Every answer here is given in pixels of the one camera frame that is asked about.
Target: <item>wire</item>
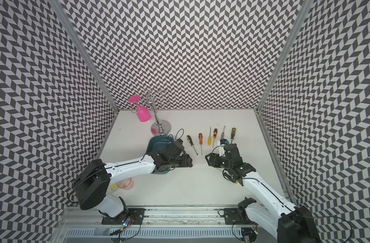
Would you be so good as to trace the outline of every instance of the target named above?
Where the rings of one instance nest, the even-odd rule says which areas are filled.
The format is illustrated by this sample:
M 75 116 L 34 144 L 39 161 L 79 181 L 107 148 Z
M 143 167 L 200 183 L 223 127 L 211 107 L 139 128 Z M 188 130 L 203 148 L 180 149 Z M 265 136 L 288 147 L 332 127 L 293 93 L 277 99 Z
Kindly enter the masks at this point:
M 78 201 L 72 201 L 72 200 L 70 199 L 70 196 L 73 194 L 73 192 L 75 192 L 75 190 L 74 190 L 74 189 L 69 193 L 68 201 L 69 201 L 69 203 L 78 203 Z
M 182 135 L 181 135 L 181 137 L 179 137 L 178 139 L 182 138 L 182 136 L 184 135 L 184 129 L 183 129 L 183 128 L 181 128 L 180 130 L 178 130 L 178 132 L 177 132 L 177 134 L 176 134 L 176 139 L 174 139 L 174 141 L 176 141 L 176 140 L 177 140 L 177 135 L 178 135 L 178 133 L 179 133 L 181 130 L 182 130 Z
M 73 192 L 75 192 L 76 191 L 76 189 L 77 189 L 77 187 L 79 187 L 83 182 L 85 182 L 88 178 L 90 178 L 91 176 L 93 176 L 93 175 L 95 175 L 95 174 L 97 174 L 97 173 L 99 173 L 99 172 L 101 172 L 101 171 L 103 171 L 103 170 L 106 170 L 105 168 L 104 169 L 101 169 L 101 170 L 99 170 L 99 171 L 97 171 L 97 172 L 95 172 L 95 173 L 93 173 L 93 174 L 91 174 L 90 176 L 88 176 L 87 178 L 85 178 L 82 182 L 80 182 L 72 191 L 71 191 L 71 193 L 69 193 L 69 196 L 68 196 L 68 200 L 69 200 L 69 202 L 71 202 L 71 203 L 78 203 L 78 201 L 71 201 L 70 200 L 70 196 L 73 194 Z
M 230 179 L 228 179 L 228 175 L 224 174 L 224 171 L 226 171 L 226 169 L 223 169 L 223 171 L 222 171 L 224 179 L 229 180 L 230 182 L 233 182 Z
M 223 215 L 221 215 L 221 214 L 219 213 L 219 212 L 220 212 L 220 211 L 222 211 L 222 210 L 224 210 L 224 209 L 219 209 L 219 210 L 217 211 L 217 214 L 218 214 L 218 215 L 220 215 L 220 216 L 224 216 L 224 214 L 223 214 Z
M 232 227 L 231 227 L 232 234 L 235 236 L 235 238 L 236 238 L 236 239 L 238 239 L 238 240 L 240 240 L 240 241 L 245 242 L 244 240 L 239 239 L 238 237 L 236 237 L 236 235 L 235 235 L 235 233 L 234 233 L 234 225 L 235 225 L 236 223 L 241 223 L 241 222 L 240 222 L 240 221 L 236 221 L 236 222 L 234 222 L 234 223 L 232 224 Z
M 140 161 L 142 161 L 146 155 L 147 155 L 147 154 L 145 153 L 145 154 L 143 155 L 143 157 L 140 159 Z
M 137 232 L 136 234 L 134 234 L 134 235 L 133 235 L 133 236 L 131 236 L 130 238 L 125 239 L 124 241 L 129 240 L 129 239 L 131 239 L 131 238 L 133 238 L 133 237 L 135 237 L 135 236 L 137 236 L 137 235 L 139 234 L 139 231 L 140 231 L 140 228 L 141 228 L 142 224 L 141 224 L 141 222 L 139 221 L 139 219 L 135 218 L 134 220 L 137 220 L 137 221 L 139 222 L 139 230 L 138 230 L 138 232 Z
M 168 135 L 168 137 L 166 138 L 166 148 L 168 148 L 168 140 L 169 140 L 169 136 L 170 136 L 170 135 L 171 135 L 171 138 L 172 138 L 172 139 L 174 139 L 174 138 L 173 138 L 173 134 L 169 134 L 169 135 Z
M 258 179 L 256 179 L 256 178 L 242 178 L 242 179 L 252 179 L 252 180 L 256 180 L 257 182 L 260 182 Z M 260 182 L 271 194 L 273 194 L 274 195 L 274 197 L 276 197 L 277 199 L 278 199 L 278 201 L 282 204 L 282 205 L 284 205 L 282 202 L 281 202 L 281 200 L 267 187 L 267 186 L 265 186 L 262 182 Z M 352 237 L 352 235 L 353 235 L 353 226 L 351 225 L 351 223 L 350 223 L 350 221 L 347 221 L 347 220 L 345 220 L 345 219 L 343 219 L 343 218 L 341 218 L 341 217 L 338 217 L 338 216 L 303 216 L 303 215 L 299 215 L 299 214 L 297 214 L 296 212 L 294 212 L 294 211 L 292 211 L 290 208 L 288 208 L 286 205 L 284 205 L 287 209 L 289 209 L 292 213 L 294 213 L 295 215 L 297 215 L 297 216 L 300 216 L 300 217 L 303 217 L 303 218 L 339 218 L 339 219 L 341 219 L 341 220 L 343 220 L 343 221 L 345 221 L 345 222 L 347 222 L 348 223 L 348 225 L 350 226 L 350 236 L 347 238 L 347 240 L 345 240 L 345 241 L 343 241 L 343 243 L 346 243 L 346 242 L 348 242 L 350 239 L 351 239 L 351 237 Z
M 209 161 L 211 161 L 211 158 L 212 158 L 212 155 L 213 155 L 213 151 L 218 148 L 218 147 L 224 147 L 224 145 L 219 145 L 219 146 L 216 146 L 214 149 L 212 149 L 212 153 L 211 153 L 211 156 L 209 157 Z
M 296 212 L 293 212 L 293 213 L 295 215 L 303 217 L 303 218 L 339 218 L 339 219 L 347 222 L 347 224 L 350 226 L 350 236 L 348 236 L 348 238 L 345 241 L 343 241 L 343 243 L 348 242 L 351 239 L 352 235 L 353 235 L 353 226 L 352 226 L 351 222 L 343 219 L 342 217 L 338 217 L 338 216 L 303 216 L 303 215 L 297 214 Z

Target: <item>robotic arm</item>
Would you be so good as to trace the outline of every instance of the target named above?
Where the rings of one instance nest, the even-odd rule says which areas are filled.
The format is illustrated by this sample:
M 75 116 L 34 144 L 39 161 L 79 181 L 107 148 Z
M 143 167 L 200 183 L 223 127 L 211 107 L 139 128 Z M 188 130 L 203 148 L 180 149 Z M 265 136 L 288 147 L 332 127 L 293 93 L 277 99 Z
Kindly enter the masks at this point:
M 222 139 L 219 143 L 226 144 L 226 140 Z M 243 163 L 236 144 L 226 144 L 220 147 L 219 154 L 210 153 L 205 158 L 209 166 L 223 168 L 227 172 L 224 174 L 227 179 L 239 182 L 260 201 L 245 198 L 238 204 L 241 222 L 256 222 L 274 236 L 278 243 L 321 242 L 310 211 L 306 207 L 297 207 L 279 195 L 254 167 Z
M 92 161 L 76 178 L 73 187 L 82 210 L 96 208 L 110 217 L 114 224 L 127 218 L 128 209 L 121 197 L 107 193 L 108 185 L 141 174 L 164 172 L 175 167 L 192 167 L 192 159 L 185 153 L 182 140 L 172 142 L 166 149 L 145 154 L 124 162 Z

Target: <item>metal vent grille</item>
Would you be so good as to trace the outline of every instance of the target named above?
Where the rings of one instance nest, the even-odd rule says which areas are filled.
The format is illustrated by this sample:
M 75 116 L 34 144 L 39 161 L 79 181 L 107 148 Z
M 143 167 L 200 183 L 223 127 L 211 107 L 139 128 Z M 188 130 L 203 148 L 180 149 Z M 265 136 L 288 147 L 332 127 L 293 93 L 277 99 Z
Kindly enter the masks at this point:
M 128 238 L 138 233 L 138 227 L 125 229 L 120 235 L 123 238 Z M 242 237 L 241 228 L 234 228 L 234 233 L 237 237 Z M 108 229 L 103 231 L 95 230 L 95 228 L 78 228 L 70 227 L 67 237 L 70 238 L 100 238 L 108 237 Z M 135 238 L 151 238 L 151 239 L 181 239 L 181 238 L 234 238 L 231 227 L 149 227 L 141 228 L 139 234 Z
M 121 234 L 122 237 L 131 237 L 138 232 L 139 228 L 125 229 Z M 241 230 L 234 229 L 234 233 L 237 237 L 241 237 Z M 230 227 L 156 227 L 141 229 L 139 234 L 135 237 L 139 238 L 232 238 L 232 230 Z
M 67 236 L 93 236 L 95 228 L 69 228 Z

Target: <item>clear plastic cup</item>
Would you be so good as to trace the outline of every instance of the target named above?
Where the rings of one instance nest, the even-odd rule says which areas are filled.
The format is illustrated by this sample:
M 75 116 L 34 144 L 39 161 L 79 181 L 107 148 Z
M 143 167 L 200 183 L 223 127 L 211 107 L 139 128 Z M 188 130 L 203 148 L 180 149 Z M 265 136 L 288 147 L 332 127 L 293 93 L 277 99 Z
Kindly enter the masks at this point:
M 117 182 L 116 185 L 121 189 L 130 190 L 134 186 L 134 180 L 130 177 Z

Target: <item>screwdriver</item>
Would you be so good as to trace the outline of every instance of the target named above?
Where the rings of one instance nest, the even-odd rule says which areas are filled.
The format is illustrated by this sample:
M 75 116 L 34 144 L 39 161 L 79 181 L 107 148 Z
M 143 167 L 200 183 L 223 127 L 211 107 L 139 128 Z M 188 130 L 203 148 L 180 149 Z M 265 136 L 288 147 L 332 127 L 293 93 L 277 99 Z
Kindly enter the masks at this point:
M 211 145 L 211 128 L 212 128 L 212 127 L 209 127 L 208 145 Z
M 217 128 L 215 128 L 213 130 L 213 144 L 212 144 L 212 147 L 215 145 L 216 134 L 217 134 Z
M 193 147 L 194 151 L 196 152 L 196 154 L 198 155 L 198 153 L 197 153 L 197 151 L 196 151 L 196 149 L 194 147 L 194 144 L 193 144 L 192 139 L 190 138 L 190 136 L 188 135 L 188 136 L 186 136 L 186 138 L 190 142 L 190 145 L 192 145 L 192 147 Z
M 224 130 L 225 130 L 225 126 L 223 128 L 223 133 L 221 134 L 220 140 L 224 138 Z
M 202 155 L 202 134 L 201 133 L 199 133 L 199 140 L 200 140 L 201 155 Z
M 236 133 L 236 128 L 233 128 L 232 131 L 231 131 L 231 143 L 234 140 L 235 133 Z

